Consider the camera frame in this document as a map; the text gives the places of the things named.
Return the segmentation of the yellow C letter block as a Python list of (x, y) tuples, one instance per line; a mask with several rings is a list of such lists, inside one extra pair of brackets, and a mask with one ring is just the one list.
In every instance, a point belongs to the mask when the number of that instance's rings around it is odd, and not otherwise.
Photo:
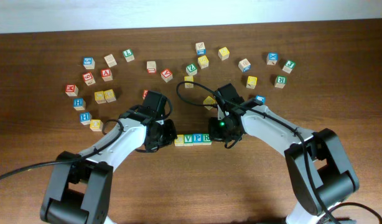
[(176, 139), (174, 140), (174, 144), (176, 147), (184, 146), (184, 135), (178, 134)]

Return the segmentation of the green R letter block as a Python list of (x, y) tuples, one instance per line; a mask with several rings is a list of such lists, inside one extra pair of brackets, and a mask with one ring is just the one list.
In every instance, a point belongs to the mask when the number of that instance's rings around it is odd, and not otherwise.
[(203, 134), (202, 137), (203, 137), (203, 139), (202, 139), (203, 145), (211, 145), (212, 144), (212, 141), (210, 140), (209, 134)]

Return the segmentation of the green V letter block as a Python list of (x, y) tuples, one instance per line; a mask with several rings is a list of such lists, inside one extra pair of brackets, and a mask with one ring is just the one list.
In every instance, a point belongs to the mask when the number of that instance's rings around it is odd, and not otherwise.
[(185, 134), (184, 135), (184, 146), (193, 146), (193, 135)]

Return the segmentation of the blue P letter block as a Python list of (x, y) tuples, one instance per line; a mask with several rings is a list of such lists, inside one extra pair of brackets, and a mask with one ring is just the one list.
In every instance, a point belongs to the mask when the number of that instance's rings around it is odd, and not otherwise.
[(202, 145), (203, 144), (203, 134), (192, 134), (193, 145)]

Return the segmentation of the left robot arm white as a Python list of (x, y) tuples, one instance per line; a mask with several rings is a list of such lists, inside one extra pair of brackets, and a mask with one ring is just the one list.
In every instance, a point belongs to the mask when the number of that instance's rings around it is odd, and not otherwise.
[(73, 154), (62, 152), (40, 209), (46, 223), (111, 223), (108, 216), (113, 173), (133, 151), (157, 152), (176, 138), (165, 111), (170, 100), (148, 91), (141, 105), (131, 107), (115, 126), (91, 147)]

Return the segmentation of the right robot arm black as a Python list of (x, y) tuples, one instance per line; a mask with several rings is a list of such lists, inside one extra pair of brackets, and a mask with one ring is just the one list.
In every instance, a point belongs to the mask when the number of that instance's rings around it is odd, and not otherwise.
[(212, 141), (233, 147), (243, 135), (254, 136), (285, 157), (297, 204), (286, 223), (318, 223), (325, 213), (355, 193), (360, 183), (331, 129), (315, 132), (281, 118), (262, 101), (246, 101), (229, 83), (213, 93), (218, 116), (210, 118)]

